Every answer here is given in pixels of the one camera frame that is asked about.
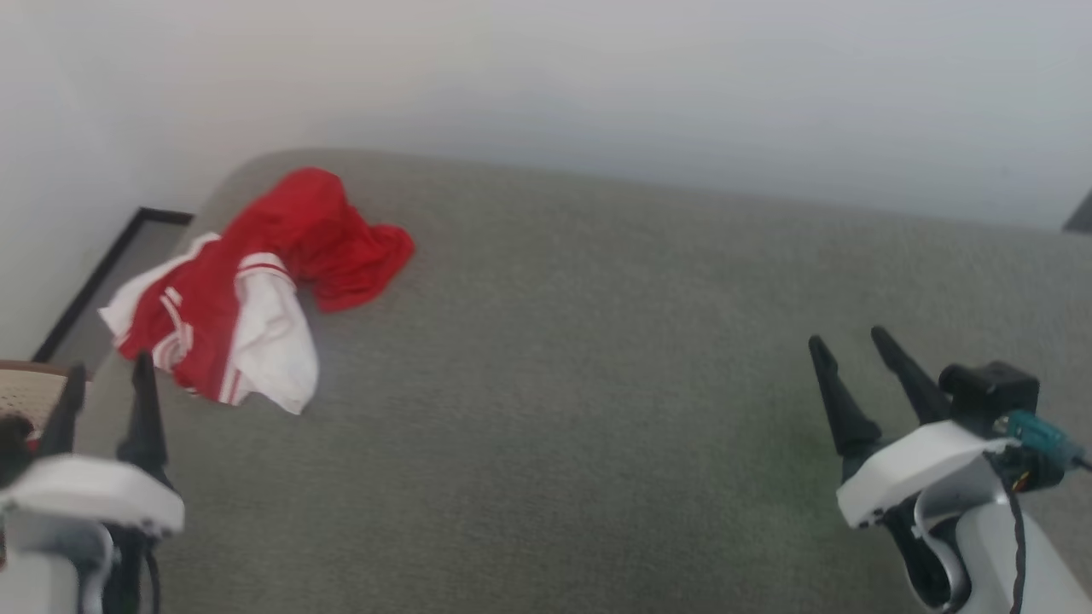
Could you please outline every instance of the floor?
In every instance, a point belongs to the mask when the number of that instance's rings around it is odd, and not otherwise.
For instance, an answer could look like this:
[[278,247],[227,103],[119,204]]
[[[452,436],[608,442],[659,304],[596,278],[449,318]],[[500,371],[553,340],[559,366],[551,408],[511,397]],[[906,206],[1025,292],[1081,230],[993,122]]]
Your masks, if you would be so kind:
[[186,226],[178,224],[144,222],[57,347],[50,364],[68,367],[82,362],[94,371],[111,351],[110,331],[98,318],[97,309],[109,303],[126,281],[166,260],[185,232]]
[[[890,437],[916,421],[880,323],[930,374],[1040,375],[1044,417],[1092,442],[1087,241],[347,150],[246,166],[191,231],[304,165],[418,251],[366,305],[301,292],[302,415],[159,378],[187,515],[165,612],[918,612],[890,538],[839,512],[816,333]],[[116,448],[131,374],[96,373],[87,453]],[[1072,479],[1023,504],[1092,586]]]

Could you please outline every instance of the red and white garment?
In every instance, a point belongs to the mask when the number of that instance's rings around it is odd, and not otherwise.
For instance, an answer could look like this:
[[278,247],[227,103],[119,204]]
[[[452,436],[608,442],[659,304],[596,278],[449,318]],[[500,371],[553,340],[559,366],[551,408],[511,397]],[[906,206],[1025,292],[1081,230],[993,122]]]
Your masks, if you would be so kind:
[[[143,273],[118,290],[109,305],[98,310],[122,346],[138,304],[145,292],[180,264],[193,260],[202,247],[219,239],[207,233],[193,240],[182,256]],[[216,401],[238,405],[250,392],[269,397],[285,410],[299,414],[314,395],[319,361],[307,319],[296,299],[296,284],[281,259],[273,253],[252,253],[239,262],[235,275],[239,316],[230,335],[227,368],[221,378]],[[152,349],[155,366],[174,370],[193,349],[193,324],[181,319],[182,296],[170,285],[158,295],[170,330]]]
[[223,236],[130,280],[99,314],[123,356],[151,352],[183,388],[233,405],[259,392],[298,414],[318,358],[295,281],[320,309],[345,309],[382,292],[413,250],[405,231],[366,224],[335,175],[304,168]]

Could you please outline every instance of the wicker basket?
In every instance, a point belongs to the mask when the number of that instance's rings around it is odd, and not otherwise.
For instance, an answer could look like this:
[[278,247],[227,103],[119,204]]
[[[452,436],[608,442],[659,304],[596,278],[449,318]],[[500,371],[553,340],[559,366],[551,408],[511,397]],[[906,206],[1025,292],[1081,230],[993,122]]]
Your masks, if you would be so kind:
[[66,381],[68,373],[57,367],[0,361],[0,415],[22,414],[34,424],[32,437],[37,438]]

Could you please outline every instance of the cable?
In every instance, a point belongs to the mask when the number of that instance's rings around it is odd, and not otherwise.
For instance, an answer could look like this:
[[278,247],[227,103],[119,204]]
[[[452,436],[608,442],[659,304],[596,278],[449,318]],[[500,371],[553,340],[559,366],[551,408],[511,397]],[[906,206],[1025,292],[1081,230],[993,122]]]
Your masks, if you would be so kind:
[[1009,481],[1005,477],[1005,473],[1001,472],[997,457],[992,454],[985,456],[986,460],[994,468],[994,472],[997,473],[997,477],[1000,479],[1001,485],[1005,487],[1005,496],[1009,499],[1009,508],[1012,510],[1012,520],[1016,524],[1017,577],[1012,582],[1012,609],[1009,610],[1009,614],[1020,614],[1023,610],[1024,582],[1028,579],[1028,543],[1024,535],[1023,512],[1020,510],[1020,501],[1017,500],[1017,494],[1013,492],[1012,485],[1009,484]]
[[152,612],[159,614],[159,564],[155,562],[151,547],[144,551],[144,563],[147,564],[147,577],[152,580]]
[[1028,577],[1028,544],[1024,536],[1023,512],[1020,511],[1017,494],[1011,488],[1005,488],[1005,496],[1008,497],[1009,507],[1012,509],[1017,534],[1017,579],[1012,582],[1012,610],[1009,610],[1009,614],[1020,614],[1023,610],[1023,588]]

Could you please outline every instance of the baseboard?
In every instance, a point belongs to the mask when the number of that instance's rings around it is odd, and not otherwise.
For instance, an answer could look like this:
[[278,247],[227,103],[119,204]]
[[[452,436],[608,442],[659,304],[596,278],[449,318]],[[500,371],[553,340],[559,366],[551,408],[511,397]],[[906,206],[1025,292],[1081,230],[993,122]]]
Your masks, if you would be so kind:
[[133,214],[129,224],[126,225],[121,234],[110,246],[110,249],[106,252],[106,256],[98,262],[95,270],[91,272],[91,276],[87,278],[86,283],[76,293],[75,298],[69,304],[64,312],[61,314],[61,318],[57,320],[52,330],[46,336],[46,341],[41,343],[38,351],[34,353],[34,357],[31,358],[35,363],[48,363],[50,358],[54,357],[54,352],[60,346],[61,341],[69,333],[72,327],[75,324],[76,319],[80,318],[80,314],[87,308],[91,303],[92,297],[95,296],[95,292],[98,286],[103,285],[103,281],[106,280],[106,275],[109,274],[114,265],[117,264],[118,259],[124,253],[129,244],[132,243],[133,237],[140,231],[140,227],[144,225],[145,222],[159,222],[163,224],[178,224],[180,226],[188,226],[190,222],[193,221],[193,215],[190,213],[181,213],[179,211],[164,211],[161,209],[146,209],[140,208],[136,213]]

